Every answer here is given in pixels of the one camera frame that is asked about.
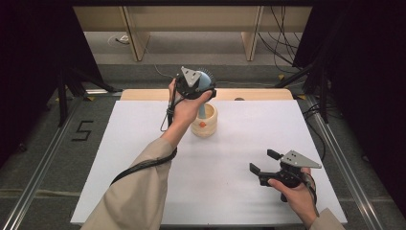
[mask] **gray floor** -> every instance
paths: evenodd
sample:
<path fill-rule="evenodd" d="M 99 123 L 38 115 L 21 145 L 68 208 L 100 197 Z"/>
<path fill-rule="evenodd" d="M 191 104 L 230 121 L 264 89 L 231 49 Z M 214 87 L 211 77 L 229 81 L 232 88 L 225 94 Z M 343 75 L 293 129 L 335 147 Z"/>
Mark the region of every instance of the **gray floor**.
<path fill-rule="evenodd" d="M 115 41 L 116 37 L 120 39 L 123 35 L 124 33 L 86 33 L 104 80 L 117 88 L 166 88 L 170 81 L 167 75 L 174 76 L 179 73 L 182 65 L 209 69 L 218 81 L 222 81 L 219 87 L 268 87 L 279 82 L 278 75 L 290 75 L 275 66 L 274 56 L 260 40 L 254 61 L 246 61 L 238 33 L 153 33 L 147 45 L 148 53 L 143 61 L 139 62 L 132 59 L 128 45 Z M 263 37 L 271 43 L 267 34 L 263 34 Z M 298 43 L 296 36 L 292 34 L 289 35 L 289 40 L 292 45 Z M 289 58 L 285 47 L 280 45 L 279 48 L 279 51 Z M 282 70 L 296 71 L 280 59 L 277 59 L 276 63 Z M 289 89 L 294 94 L 300 94 L 302 82 L 303 80 L 299 80 L 293 83 Z M 92 84 L 85 85 L 87 88 L 94 87 Z M 104 96 L 79 102 L 79 107 L 19 229 L 79 229 L 70 223 L 70 217 L 91 169 L 114 103 L 119 99 Z M 306 100 L 297 102 L 302 111 L 308 109 Z M 329 104 L 334 106 L 333 100 L 330 100 Z M 27 151 L 16 152 L 0 169 L 2 223 L 32 178 L 36 166 L 56 133 L 58 124 L 56 96 L 49 100 L 48 106 L 50 110 L 43 112 L 30 137 L 25 141 Z M 362 150 L 345 118 L 341 117 L 340 111 L 336 108 L 332 108 L 328 113 L 329 125 L 334 136 L 349 159 L 350 166 L 382 221 L 384 229 L 406 229 L 405 218 L 397 210 L 371 166 L 362 160 Z M 73 139 L 83 138 L 85 135 L 77 133 L 81 121 L 93 121 L 82 127 L 92 132 L 87 141 L 75 142 Z M 311 117 L 309 122 L 320 133 L 314 117 Z M 310 130 L 310 133 L 318 151 L 322 154 L 323 143 L 315 132 Z M 368 229 L 329 148 L 324 165 L 340 204 L 347 214 L 349 223 L 346 229 Z M 304 228 L 285 226 L 276 229 Z"/>

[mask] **gray plastic part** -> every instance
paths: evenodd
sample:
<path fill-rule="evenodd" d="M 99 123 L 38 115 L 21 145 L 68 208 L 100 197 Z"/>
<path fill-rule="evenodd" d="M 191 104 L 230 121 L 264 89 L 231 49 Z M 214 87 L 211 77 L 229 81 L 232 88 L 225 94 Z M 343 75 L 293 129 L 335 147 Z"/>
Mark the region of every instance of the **gray plastic part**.
<path fill-rule="evenodd" d="M 198 71 L 194 71 L 194 70 L 185 68 L 183 66 L 181 69 L 182 69 L 183 76 L 185 76 L 186 82 L 188 83 L 189 87 L 192 87 L 197 82 L 197 80 L 199 80 L 199 78 L 201 76 L 201 73 Z"/>
<path fill-rule="evenodd" d="M 291 150 L 286 155 L 281 158 L 283 163 L 286 163 L 291 166 L 300 167 L 300 168 L 315 168 L 321 169 L 322 165 L 308 159 L 307 157 L 301 155 L 295 150 Z"/>

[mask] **metal stand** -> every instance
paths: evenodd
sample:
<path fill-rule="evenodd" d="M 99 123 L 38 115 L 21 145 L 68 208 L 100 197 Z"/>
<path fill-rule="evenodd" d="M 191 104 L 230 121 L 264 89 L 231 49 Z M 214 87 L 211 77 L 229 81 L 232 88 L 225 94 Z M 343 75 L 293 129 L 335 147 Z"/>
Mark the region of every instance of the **metal stand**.
<path fill-rule="evenodd" d="M 69 78 L 66 76 L 67 73 L 72 73 Z M 123 92 L 122 89 L 116 89 L 100 80 L 90 77 L 86 73 L 80 71 L 76 68 L 69 68 L 61 70 L 57 78 L 57 92 L 59 95 L 59 127 L 63 125 L 66 118 L 68 117 L 68 104 L 66 98 L 65 85 L 71 90 L 75 97 L 83 97 L 86 93 L 86 89 L 81 84 L 82 81 L 90 81 L 98 87 L 110 92 Z"/>
<path fill-rule="evenodd" d="M 314 93 L 316 88 L 320 87 L 320 114 L 325 121 L 328 123 L 327 119 L 327 69 L 334 57 L 333 50 L 337 50 L 333 44 L 336 44 L 337 35 L 343 32 L 343 24 L 347 12 L 343 11 L 337 18 L 334 26 L 328 33 L 322 48 L 313 60 L 312 63 L 308 64 L 304 69 L 298 73 L 292 75 L 288 79 L 275 85 L 275 88 L 284 88 L 293 81 L 300 79 L 301 77 L 307 75 L 307 79 L 304 82 L 303 90 L 305 93 Z"/>

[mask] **black tripod leg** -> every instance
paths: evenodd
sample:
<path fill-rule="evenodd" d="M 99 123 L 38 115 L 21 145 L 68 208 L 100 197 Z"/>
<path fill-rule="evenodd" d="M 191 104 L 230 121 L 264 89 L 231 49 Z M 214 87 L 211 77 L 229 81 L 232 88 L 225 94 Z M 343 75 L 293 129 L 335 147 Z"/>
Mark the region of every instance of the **black tripod leg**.
<path fill-rule="evenodd" d="M 68 117 L 68 103 L 66 100 L 64 73 L 60 71 L 57 76 L 57 94 L 59 96 L 59 127 L 63 125 Z"/>
<path fill-rule="evenodd" d="M 313 64 L 309 64 L 309 65 L 306 66 L 306 68 L 304 68 L 301 71 L 299 71 L 298 73 L 290 76 L 288 79 L 276 84 L 274 87 L 275 88 L 284 88 L 285 86 L 287 86 L 291 82 L 296 81 L 299 78 L 303 77 L 304 75 L 308 74 L 308 72 L 310 72 L 312 69 L 313 69 Z"/>
<path fill-rule="evenodd" d="M 114 93 L 114 92 L 122 92 L 122 91 L 123 91 L 122 89 L 116 89 L 116 88 L 114 88 L 114 87 L 112 87 L 112 86 L 110 86 L 110 85 L 108 85 L 108 84 L 106 84 L 106 83 L 104 83 L 104 82 L 102 82 L 102 81 L 96 80 L 96 79 L 94 79 L 94 78 L 88 76 L 86 73 L 80 71 L 79 69 L 74 69 L 74 68 L 72 68 L 72 69 L 70 69 L 70 70 L 71 70 L 73 73 L 75 73 L 75 74 L 81 76 L 81 77 L 84 78 L 85 80 L 94 83 L 94 84 L 97 85 L 98 87 L 100 87 L 100 88 L 102 88 L 102 89 L 105 89 L 105 90 L 108 91 L 108 92 Z"/>
<path fill-rule="evenodd" d="M 328 124 L 327 119 L 327 70 L 326 67 L 322 69 L 322 77 L 320 79 L 320 116 L 322 116 L 323 120 L 326 124 Z"/>

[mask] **beige coat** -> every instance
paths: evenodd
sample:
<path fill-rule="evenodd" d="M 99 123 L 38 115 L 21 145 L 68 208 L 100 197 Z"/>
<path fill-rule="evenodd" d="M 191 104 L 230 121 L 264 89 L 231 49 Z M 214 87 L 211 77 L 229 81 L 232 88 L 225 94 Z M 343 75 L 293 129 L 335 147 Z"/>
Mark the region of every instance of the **beige coat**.
<path fill-rule="evenodd" d="M 158 138 L 143 150 L 132 166 L 169 156 L 172 151 L 168 141 Z M 167 197 L 169 169 L 170 162 L 118 180 L 108 188 L 81 229 L 159 229 Z M 325 210 L 311 227 L 311 230 L 317 229 L 343 228 L 335 216 Z"/>

